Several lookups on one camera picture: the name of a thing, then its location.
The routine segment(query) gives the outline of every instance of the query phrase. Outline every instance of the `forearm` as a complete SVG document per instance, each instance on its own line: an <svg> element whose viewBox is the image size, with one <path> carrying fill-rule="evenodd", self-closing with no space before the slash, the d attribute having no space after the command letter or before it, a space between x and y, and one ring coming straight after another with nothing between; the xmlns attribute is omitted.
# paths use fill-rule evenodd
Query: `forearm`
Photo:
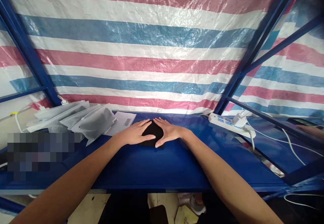
<svg viewBox="0 0 324 224"><path fill-rule="evenodd" d="M182 138L219 198L240 223L282 223L254 189L191 131L186 131Z"/></svg>
<svg viewBox="0 0 324 224"><path fill-rule="evenodd" d="M11 223L64 223L120 149L112 138L55 181Z"/></svg>

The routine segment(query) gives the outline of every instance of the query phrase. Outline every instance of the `white power strip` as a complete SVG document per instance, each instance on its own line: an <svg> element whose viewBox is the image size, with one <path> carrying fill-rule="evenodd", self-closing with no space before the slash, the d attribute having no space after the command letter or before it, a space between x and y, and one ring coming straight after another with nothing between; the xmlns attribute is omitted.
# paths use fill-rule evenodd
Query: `white power strip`
<svg viewBox="0 0 324 224"><path fill-rule="evenodd" d="M233 121L231 119L220 116L218 114L210 113L208 120L212 124L218 125L222 128L233 131L233 132L240 134L242 136L245 136L248 138L251 138L251 135L252 135L252 138L254 138L256 136L255 131L251 126L245 125L242 128L234 126Z"/></svg>

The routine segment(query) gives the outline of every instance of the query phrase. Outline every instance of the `person's arm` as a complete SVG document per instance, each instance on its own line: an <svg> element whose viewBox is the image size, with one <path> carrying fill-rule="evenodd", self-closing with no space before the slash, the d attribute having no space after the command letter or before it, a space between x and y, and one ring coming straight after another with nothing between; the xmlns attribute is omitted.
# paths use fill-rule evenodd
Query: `person's arm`
<svg viewBox="0 0 324 224"><path fill-rule="evenodd" d="M218 197L240 223L282 223L254 189L190 130L161 118L155 118L154 122L164 132L155 147L182 138L197 158Z"/></svg>
<svg viewBox="0 0 324 224"><path fill-rule="evenodd" d="M317 139L320 139L324 142L324 131L316 127L306 126L306 125L296 125L296 127L307 134L315 136Z"/></svg>
<svg viewBox="0 0 324 224"><path fill-rule="evenodd" d="M149 119L137 122L114 135L44 190L11 221L11 224L64 223L122 146L155 138L153 135L142 136L144 130L152 123L148 121Z"/></svg>

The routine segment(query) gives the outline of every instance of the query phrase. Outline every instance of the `blue shelf surface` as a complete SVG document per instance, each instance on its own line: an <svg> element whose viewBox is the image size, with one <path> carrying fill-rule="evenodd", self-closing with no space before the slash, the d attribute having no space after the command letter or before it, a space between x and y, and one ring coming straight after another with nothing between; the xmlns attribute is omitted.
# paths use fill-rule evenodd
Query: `blue shelf surface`
<svg viewBox="0 0 324 224"><path fill-rule="evenodd" d="M137 113L134 122L159 116L172 124L191 129L256 191L276 192L288 187L282 179L272 173L238 142L229 131L209 123L205 116ZM76 152L69 154L69 157L62 163L53 163L49 172L34 173L29 182L8 181L7 172L0 172L0 194L27 194L31 190L47 188L109 139L110 136L102 135L88 147L85 147L86 140L82 141ZM288 148L282 146L282 150L286 149L288 152ZM268 146L268 150L278 151L277 148L270 146ZM294 162L295 156L288 153L286 155L290 158L290 161L287 159L287 165L296 164ZM167 142L163 149L139 145L122 147L99 175L92 190L105 190L107 193L132 190L201 192L211 191L212 188L194 155L185 143L178 139Z"/></svg>
<svg viewBox="0 0 324 224"><path fill-rule="evenodd" d="M283 131L276 127L274 124L260 118L260 117L247 117L251 126L257 131L262 132L263 134L270 136L274 139L288 141L286 135ZM287 122L286 117L277 118L280 121L283 121L285 124L288 124L292 127L295 127L294 124ZM291 143L298 144L309 149L312 149L322 155L324 155L324 150L315 149L314 147L307 144L307 142L301 141L299 138L289 134L289 138ZM303 164L295 157L290 149L290 145L288 143L275 141L269 139L259 133L256 133L256 137L254 138L255 148L261 151L266 157L273 163L276 163L282 170L286 173L292 173L297 169L303 167ZM306 164L316 161L321 158L320 155L304 149L302 147L298 147L293 145L293 149L296 152L297 156Z"/></svg>

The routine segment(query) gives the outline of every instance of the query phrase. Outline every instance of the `person's hand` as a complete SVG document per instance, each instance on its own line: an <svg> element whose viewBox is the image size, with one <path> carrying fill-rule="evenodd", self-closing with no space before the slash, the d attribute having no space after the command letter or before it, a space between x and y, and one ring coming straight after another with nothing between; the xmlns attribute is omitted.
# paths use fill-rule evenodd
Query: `person's hand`
<svg viewBox="0 0 324 224"><path fill-rule="evenodd" d="M306 126L306 125L296 125L296 127L307 134L315 136L316 138L324 141L324 131L316 127Z"/></svg>
<svg viewBox="0 0 324 224"><path fill-rule="evenodd" d="M155 118L153 121L163 130L163 137L155 143L156 148L162 146L166 141L182 138L185 131L188 130L181 126L172 125L161 118Z"/></svg>
<svg viewBox="0 0 324 224"><path fill-rule="evenodd" d="M146 140L155 139L154 135L142 136L146 128L152 123L149 119L139 121L123 131L115 134L112 139L116 140L121 145L134 145Z"/></svg>

